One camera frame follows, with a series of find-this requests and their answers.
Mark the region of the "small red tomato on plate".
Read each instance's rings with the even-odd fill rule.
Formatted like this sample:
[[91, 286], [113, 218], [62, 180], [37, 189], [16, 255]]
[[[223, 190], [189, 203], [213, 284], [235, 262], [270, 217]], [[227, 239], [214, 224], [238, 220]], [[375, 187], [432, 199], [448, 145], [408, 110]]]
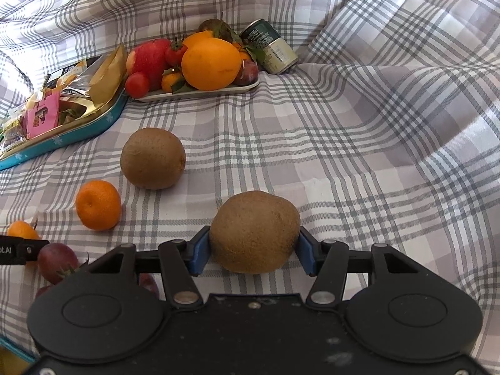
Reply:
[[143, 72], [128, 76], [125, 81], [125, 91], [131, 98], [143, 98], [149, 92], [149, 79]]

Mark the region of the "silver foil snack packet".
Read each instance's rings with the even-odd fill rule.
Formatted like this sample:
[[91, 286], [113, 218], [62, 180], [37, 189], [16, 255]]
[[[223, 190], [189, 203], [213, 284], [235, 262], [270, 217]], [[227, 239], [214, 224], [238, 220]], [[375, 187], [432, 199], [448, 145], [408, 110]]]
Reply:
[[61, 95], [64, 97], [89, 98], [90, 81], [98, 67], [103, 63], [104, 56], [82, 59], [70, 67], [57, 82], [62, 82]]

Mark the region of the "small mandarin on plate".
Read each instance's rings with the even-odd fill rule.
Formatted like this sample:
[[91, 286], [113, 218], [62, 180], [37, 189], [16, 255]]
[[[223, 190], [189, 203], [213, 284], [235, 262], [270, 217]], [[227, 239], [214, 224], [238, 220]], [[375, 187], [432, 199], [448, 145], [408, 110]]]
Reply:
[[186, 81], [178, 69], [167, 69], [163, 72], [161, 88], [165, 93], [175, 93], [180, 90]]

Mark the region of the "plaid sofa cover cloth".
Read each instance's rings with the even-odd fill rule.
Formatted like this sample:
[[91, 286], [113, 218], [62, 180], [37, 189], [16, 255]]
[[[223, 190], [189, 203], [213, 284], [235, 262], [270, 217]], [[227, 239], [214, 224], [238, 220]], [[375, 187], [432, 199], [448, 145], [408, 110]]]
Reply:
[[[1, 110], [82, 58], [183, 37], [205, 20], [271, 23], [300, 57], [236, 96], [129, 102], [101, 136], [1, 174], [1, 225], [95, 259], [122, 241], [188, 239], [234, 194], [285, 197], [317, 239], [387, 242], [474, 297], [473, 353], [499, 371], [499, 0], [1, 0]], [[185, 148], [179, 181], [132, 185], [125, 142], [159, 128]], [[92, 180], [119, 222], [85, 227]]]

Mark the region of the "green drink can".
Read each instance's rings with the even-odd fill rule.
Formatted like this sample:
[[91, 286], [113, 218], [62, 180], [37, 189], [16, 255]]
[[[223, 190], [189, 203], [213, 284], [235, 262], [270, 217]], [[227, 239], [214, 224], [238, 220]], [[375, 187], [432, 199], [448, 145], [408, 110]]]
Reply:
[[265, 19], [256, 19], [239, 37], [252, 49], [257, 61], [272, 75], [279, 75], [298, 62], [298, 55]]

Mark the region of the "large orange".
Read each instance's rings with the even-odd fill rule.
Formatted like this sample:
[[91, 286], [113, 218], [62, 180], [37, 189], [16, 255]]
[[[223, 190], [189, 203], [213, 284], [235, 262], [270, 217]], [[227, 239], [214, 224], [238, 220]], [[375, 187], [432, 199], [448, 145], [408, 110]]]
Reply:
[[181, 73], [193, 88], [217, 91], [233, 82], [242, 61], [239, 51], [231, 43], [214, 37], [204, 38], [183, 55]]

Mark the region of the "kiwi behind on plate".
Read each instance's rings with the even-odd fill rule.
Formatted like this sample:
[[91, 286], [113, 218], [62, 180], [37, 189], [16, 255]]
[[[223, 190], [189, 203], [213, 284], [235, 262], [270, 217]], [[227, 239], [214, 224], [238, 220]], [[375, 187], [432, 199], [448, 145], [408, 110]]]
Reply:
[[223, 19], [206, 19], [197, 28], [197, 32], [211, 31], [213, 37], [233, 42], [233, 31]]

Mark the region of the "red apple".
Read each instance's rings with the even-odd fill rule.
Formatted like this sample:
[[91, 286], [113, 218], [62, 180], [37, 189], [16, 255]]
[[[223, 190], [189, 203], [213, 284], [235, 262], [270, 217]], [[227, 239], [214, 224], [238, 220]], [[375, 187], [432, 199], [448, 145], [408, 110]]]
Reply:
[[170, 40], [159, 38], [136, 46], [126, 60], [127, 74], [143, 73], [149, 81], [149, 90], [159, 90], [163, 72], [167, 69], [166, 52], [170, 44]]

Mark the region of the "brown paper snack bag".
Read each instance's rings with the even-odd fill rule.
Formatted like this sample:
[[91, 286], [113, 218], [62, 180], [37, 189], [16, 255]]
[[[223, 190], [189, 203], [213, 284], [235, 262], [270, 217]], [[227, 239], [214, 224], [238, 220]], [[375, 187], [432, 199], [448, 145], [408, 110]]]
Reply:
[[117, 92], [126, 71], [126, 51], [123, 44], [108, 55], [89, 82], [88, 94], [94, 106], [100, 107]]

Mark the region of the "pink snack packet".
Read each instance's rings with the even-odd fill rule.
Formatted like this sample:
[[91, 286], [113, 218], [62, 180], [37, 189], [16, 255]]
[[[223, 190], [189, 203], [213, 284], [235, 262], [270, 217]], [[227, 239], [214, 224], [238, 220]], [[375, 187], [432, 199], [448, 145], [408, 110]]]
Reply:
[[40, 100], [26, 112], [27, 138], [35, 138], [58, 126], [60, 92]]

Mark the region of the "dark plum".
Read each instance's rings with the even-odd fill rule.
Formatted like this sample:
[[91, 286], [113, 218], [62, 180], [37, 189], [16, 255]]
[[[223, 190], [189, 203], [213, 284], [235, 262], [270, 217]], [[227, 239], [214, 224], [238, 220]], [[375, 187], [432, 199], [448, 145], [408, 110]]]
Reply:
[[139, 286], [153, 293], [157, 299], [159, 298], [158, 286], [151, 273], [139, 274]]
[[40, 289], [37, 290], [35, 298], [38, 298], [40, 295], [43, 295], [44, 293], [49, 291], [49, 289], [52, 289], [52, 288], [53, 288], [52, 285], [47, 285], [47, 286], [41, 287]]
[[76, 268], [80, 263], [75, 252], [69, 246], [61, 243], [51, 243], [44, 246], [37, 258], [39, 273], [51, 284], [57, 284], [63, 280], [57, 275], [57, 270], [67, 268], [68, 265]]

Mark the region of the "mandarin with stem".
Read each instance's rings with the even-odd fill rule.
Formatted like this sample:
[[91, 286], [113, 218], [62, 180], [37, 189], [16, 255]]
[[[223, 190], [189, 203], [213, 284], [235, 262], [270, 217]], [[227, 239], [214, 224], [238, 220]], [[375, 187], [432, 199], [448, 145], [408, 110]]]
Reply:
[[19, 237], [26, 240], [39, 240], [37, 231], [27, 222], [18, 220], [11, 223], [7, 228], [7, 236]]

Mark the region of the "teal tin snack tray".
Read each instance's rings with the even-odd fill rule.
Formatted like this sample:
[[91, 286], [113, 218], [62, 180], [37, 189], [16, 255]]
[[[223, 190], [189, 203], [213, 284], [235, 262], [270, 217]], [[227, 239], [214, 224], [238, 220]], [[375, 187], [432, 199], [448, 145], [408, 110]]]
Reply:
[[[2, 170], [75, 142], [98, 136], [120, 116], [127, 102], [123, 88], [125, 75], [113, 98], [100, 107], [95, 107], [90, 98], [61, 95], [63, 83], [58, 82], [58, 78], [77, 63], [48, 74], [38, 92], [34, 92], [23, 104], [9, 110], [7, 117], [1, 120]], [[57, 127], [28, 139], [27, 110], [54, 92], [60, 92]]]

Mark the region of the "brown kiwi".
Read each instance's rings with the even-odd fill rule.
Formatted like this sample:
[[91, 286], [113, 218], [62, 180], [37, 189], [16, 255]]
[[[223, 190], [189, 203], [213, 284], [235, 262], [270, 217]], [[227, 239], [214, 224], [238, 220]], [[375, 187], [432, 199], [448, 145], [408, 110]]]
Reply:
[[143, 128], [125, 142], [120, 168], [132, 185], [146, 190], [164, 190], [183, 174], [187, 155], [181, 140], [159, 128]]
[[300, 225], [299, 211], [283, 197], [263, 191], [234, 195], [210, 225], [213, 259], [234, 273], [270, 273], [293, 254]]

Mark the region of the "red cherry tomato on cloth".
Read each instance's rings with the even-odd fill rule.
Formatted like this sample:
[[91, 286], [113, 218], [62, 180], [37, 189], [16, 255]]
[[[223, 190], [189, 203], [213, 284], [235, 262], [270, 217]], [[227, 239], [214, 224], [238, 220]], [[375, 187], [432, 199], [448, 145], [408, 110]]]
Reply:
[[90, 256], [87, 256], [87, 260], [85, 260], [83, 263], [81, 263], [81, 265], [77, 267], [72, 267], [71, 265], [68, 265], [67, 268], [61, 268], [57, 270], [57, 275], [61, 279], [68, 278], [69, 276], [81, 271], [81, 269], [86, 268], [89, 264], [89, 258]]

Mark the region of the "orange behind on plate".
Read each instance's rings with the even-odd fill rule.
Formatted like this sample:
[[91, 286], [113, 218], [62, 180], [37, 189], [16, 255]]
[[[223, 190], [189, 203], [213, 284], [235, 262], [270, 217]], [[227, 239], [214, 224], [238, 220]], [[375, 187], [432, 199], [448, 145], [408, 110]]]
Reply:
[[201, 41], [212, 37], [213, 37], [213, 31], [211, 30], [195, 32], [186, 37], [183, 40], [182, 45], [186, 46], [187, 48], [192, 48]]

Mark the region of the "white fruit plate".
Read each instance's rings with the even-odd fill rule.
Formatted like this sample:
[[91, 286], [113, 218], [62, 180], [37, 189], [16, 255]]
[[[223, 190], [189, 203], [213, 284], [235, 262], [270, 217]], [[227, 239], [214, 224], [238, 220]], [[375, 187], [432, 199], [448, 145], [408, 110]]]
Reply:
[[206, 97], [211, 97], [211, 96], [218, 96], [218, 95], [231, 95], [231, 94], [243, 94], [250, 92], [252, 89], [256, 88], [260, 83], [260, 79], [257, 79], [254, 83], [247, 85], [247, 86], [236, 86], [236, 85], [230, 85], [228, 87], [225, 87], [223, 89], [219, 89], [216, 91], [210, 91], [210, 92], [205, 92], [205, 91], [199, 91], [196, 89], [193, 89], [189, 86], [183, 86], [181, 89], [179, 89], [175, 93], [168, 93], [168, 92], [161, 92], [161, 91], [155, 91], [155, 92], [149, 92], [149, 94], [145, 95], [144, 97], [137, 98], [137, 101], [141, 103], [150, 103], [150, 102], [155, 102], [155, 101], [170, 101], [170, 100], [175, 100], [175, 99], [184, 99], [184, 98], [206, 98]]

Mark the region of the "plum on plate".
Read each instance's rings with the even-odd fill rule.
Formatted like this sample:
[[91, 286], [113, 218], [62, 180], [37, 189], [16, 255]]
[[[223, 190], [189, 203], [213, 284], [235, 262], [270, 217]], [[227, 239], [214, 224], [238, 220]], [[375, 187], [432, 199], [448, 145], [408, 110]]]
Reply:
[[236, 86], [249, 86], [258, 80], [258, 73], [257, 64], [251, 59], [244, 59], [237, 77], [233, 80], [233, 84]]

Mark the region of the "strawberry-like red tomato plate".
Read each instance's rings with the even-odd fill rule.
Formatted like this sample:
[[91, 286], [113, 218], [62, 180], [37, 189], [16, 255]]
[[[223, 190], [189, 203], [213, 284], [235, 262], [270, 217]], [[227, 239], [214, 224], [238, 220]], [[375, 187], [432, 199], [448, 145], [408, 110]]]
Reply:
[[175, 38], [165, 52], [165, 60], [169, 68], [180, 67], [186, 51], [187, 46], [181, 40]]

